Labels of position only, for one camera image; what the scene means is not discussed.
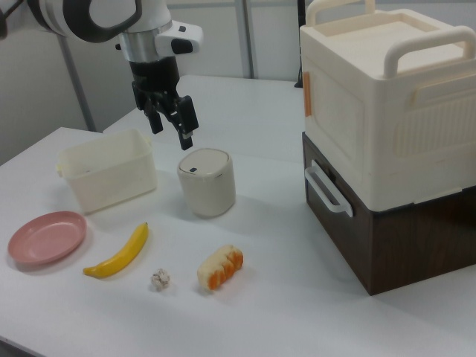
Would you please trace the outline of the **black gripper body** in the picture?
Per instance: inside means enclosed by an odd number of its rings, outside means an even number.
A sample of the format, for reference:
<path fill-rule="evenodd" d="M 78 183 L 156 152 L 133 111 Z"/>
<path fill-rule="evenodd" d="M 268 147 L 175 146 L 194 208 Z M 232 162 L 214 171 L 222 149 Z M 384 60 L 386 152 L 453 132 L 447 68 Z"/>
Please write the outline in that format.
<path fill-rule="evenodd" d="M 164 57 L 155 62 L 130 62 L 136 105 L 146 111 L 158 104 L 165 112 L 182 112 L 187 100 L 176 91 L 179 70 L 175 57 Z"/>

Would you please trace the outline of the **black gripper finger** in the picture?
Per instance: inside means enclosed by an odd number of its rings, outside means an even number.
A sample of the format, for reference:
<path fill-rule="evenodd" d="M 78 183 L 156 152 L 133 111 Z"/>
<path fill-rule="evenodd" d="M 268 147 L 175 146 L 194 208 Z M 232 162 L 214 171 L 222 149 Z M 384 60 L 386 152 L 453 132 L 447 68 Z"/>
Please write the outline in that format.
<path fill-rule="evenodd" d="M 154 106 L 147 109 L 147 118 L 153 134 L 158 134 L 164 129 L 161 114 Z"/>
<path fill-rule="evenodd" d="M 178 133 L 178 139 L 182 150 L 193 146 L 193 131 L 199 128 L 199 122 L 190 96 L 180 97 L 175 100 L 168 121 Z"/>

